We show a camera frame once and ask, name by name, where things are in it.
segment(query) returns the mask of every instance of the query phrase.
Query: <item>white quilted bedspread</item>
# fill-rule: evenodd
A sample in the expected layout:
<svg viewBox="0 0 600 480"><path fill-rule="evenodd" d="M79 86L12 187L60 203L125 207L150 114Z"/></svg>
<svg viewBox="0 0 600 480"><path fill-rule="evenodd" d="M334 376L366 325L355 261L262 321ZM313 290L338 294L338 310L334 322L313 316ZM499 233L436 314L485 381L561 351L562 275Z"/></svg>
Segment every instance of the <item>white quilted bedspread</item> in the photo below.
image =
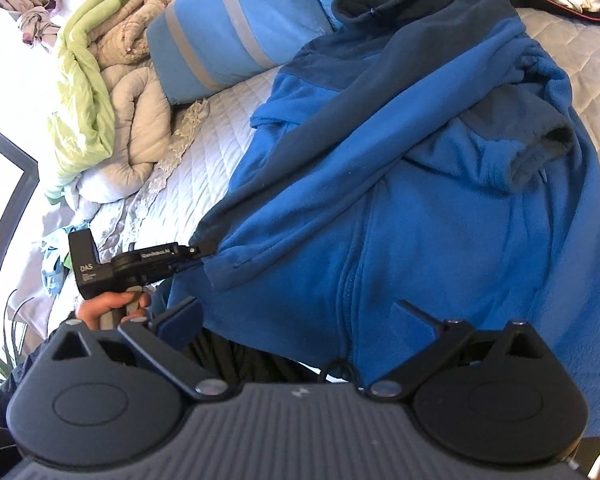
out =
<svg viewBox="0 0 600 480"><path fill-rule="evenodd" d="M519 14L529 35L569 74L574 108L600 156L600 26L538 10L520 9ZM190 111L195 108L195 113L187 119L192 130L188 142L176 142L180 149L172 148L170 161L158 165L134 201L110 204L96 215L92 231L96 229L102 236L98 245L103 260L128 250L132 242L137 248L174 240L187 243L200 219L226 193L253 137L250 117L269 97L277 71L253 77L192 107ZM195 140L189 146L191 138ZM58 300L49 330L79 301L72 276Z"/></svg>
<svg viewBox="0 0 600 480"><path fill-rule="evenodd" d="M566 20L540 10L518 12L527 33L569 74L573 107L600 159L600 26Z"/></svg>

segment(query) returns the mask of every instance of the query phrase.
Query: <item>beige comforter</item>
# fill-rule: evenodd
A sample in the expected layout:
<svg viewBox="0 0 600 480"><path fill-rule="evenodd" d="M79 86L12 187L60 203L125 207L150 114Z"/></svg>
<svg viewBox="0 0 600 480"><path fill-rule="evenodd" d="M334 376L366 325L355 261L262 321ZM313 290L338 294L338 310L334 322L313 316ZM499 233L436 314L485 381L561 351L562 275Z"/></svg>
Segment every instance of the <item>beige comforter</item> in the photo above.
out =
<svg viewBox="0 0 600 480"><path fill-rule="evenodd" d="M67 202L85 220L100 204L137 192L171 137L171 107L150 63L112 66L102 77L116 115L113 154L65 189Z"/></svg>
<svg viewBox="0 0 600 480"><path fill-rule="evenodd" d="M103 70L133 64L149 56L146 28L172 0L129 0L118 12L94 28L90 52Z"/></svg>

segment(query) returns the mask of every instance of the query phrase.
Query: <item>circular pad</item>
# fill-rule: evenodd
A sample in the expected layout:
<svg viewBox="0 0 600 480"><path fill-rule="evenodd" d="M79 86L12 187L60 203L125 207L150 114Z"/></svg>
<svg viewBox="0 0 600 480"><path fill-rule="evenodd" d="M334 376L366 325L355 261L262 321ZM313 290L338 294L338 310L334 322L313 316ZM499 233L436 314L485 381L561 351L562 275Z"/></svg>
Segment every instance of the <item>circular pad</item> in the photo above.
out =
<svg viewBox="0 0 600 480"><path fill-rule="evenodd" d="M171 383L106 358L50 360L35 379L13 397L8 425L19 446L59 466L128 462L159 446L182 415Z"/></svg>
<svg viewBox="0 0 600 480"><path fill-rule="evenodd" d="M472 460L523 466L564 458L584 430L586 405L572 384L534 373L525 361L441 372L414 397L418 421L437 443Z"/></svg>

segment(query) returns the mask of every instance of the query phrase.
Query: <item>metal screw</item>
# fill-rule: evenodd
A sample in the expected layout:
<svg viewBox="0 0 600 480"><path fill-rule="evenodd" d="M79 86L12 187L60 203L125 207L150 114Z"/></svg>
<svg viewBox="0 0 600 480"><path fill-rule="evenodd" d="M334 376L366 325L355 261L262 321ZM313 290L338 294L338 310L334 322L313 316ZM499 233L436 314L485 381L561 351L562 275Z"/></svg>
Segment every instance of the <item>metal screw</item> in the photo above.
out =
<svg viewBox="0 0 600 480"><path fill-rule="evenodd" d="M402 393L402 386L395 381L378 381L371 385L371 394L380 399L391 399Z"/></svg>
<svg viewBox="0 0 600 480"><path fill-rule="evenodd" d="M205 379L196 385L196 391L205 397L217 397L224 394L229 385L222 379Z"/></svg>

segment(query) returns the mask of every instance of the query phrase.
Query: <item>finger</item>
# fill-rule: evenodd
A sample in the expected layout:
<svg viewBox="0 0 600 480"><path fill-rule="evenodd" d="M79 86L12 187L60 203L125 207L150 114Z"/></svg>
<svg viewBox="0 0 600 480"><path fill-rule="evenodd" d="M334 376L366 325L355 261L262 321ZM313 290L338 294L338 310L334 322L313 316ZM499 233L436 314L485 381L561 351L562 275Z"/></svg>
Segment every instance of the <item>finger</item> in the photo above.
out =
<svg viewBox="0 0 600 480"><path fill-rule="evenodd" d="M91 320L97 320L112 308L125 306L132 299L133 293L131 292L105 292L95 298L83 301L76 310L75 315L78 319L93 324Z"/></svg>
<svg viewBox="0 0 600 480"><path fill-rule="evenodd" d="M98 330L100 328L100 322L98 320L98 318L91 318L91 317L86 317L86 316L82 316L82 317L78 317L76 316L76 319L81 319L83 322L85 322L85 324L89 327L89 330Z"/></svg>
<svg viewBox="0 0 600 480"><path fill-rule="evenodd" d="M151 306L151 295L146 292L142 293L139 300L140 308L149 308Z"/></svg>
<svg viewBox="0 0 600 480"><path fill-rule="evenodd" d="M123 317L120 320L120 323L124 323L125 321L129 321L130 319L133 319L135 317L142 317L142 316L146 317L147 316L147 311L144 308L139 308L138 310L132 312L128 316Z"/></svg>

